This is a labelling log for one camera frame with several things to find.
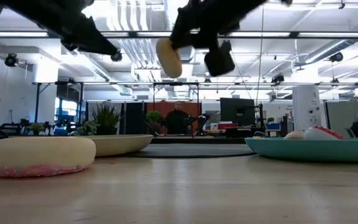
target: beige bowl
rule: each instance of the beige bowl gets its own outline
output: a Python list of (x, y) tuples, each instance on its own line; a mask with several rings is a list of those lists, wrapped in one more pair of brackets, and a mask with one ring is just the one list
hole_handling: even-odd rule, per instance
[(116, 156), (144, 149), (153, 139), (152, 135), (85, 136), (96, 144), (96, 156)]

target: black monitor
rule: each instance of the black monitor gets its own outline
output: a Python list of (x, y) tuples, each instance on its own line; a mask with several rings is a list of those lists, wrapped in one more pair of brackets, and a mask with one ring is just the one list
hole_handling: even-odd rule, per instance
[(232, 121), (239, 126), (255, 124), (254, 100), (221, 98), (221, 121)]

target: teal bowl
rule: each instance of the teal bowl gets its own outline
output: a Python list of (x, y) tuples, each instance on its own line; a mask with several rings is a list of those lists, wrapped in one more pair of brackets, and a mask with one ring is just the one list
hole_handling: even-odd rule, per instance
[(274, 159), (311, 162), (358, 162), (358, 139), (246, 138), (246, 143), (257, 154)]

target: table surface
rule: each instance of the table surface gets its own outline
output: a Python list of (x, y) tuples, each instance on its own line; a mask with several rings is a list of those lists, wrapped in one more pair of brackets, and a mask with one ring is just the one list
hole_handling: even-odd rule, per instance
[(358, 165), (97, 159), (77, 174), (0, 179), (0, 223), (358, 224)]

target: white pillar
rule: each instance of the white pillar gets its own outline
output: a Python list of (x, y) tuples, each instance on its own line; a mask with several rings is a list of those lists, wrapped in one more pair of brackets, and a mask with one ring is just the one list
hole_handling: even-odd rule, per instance
[(306, 130), (321, 125), (319, 91), (316, 85), (294, 86), (293, 108), (295, 131)]
[[(34, 82), (55, 82), (58, 80), (58, 71), (59, 64), (47, 58), (42, 59), (33, 66)], [(47, 85), (41, 85), (40, 89), (43, 90), (46, 86)], [(53, 124), (55, 121), (56, 92), (57, 86), (55, 85), (49, 85), (43, 92), (41, 92), (37, 122), (43, 123), (45, 121), (49, 121), (50, 124)]]

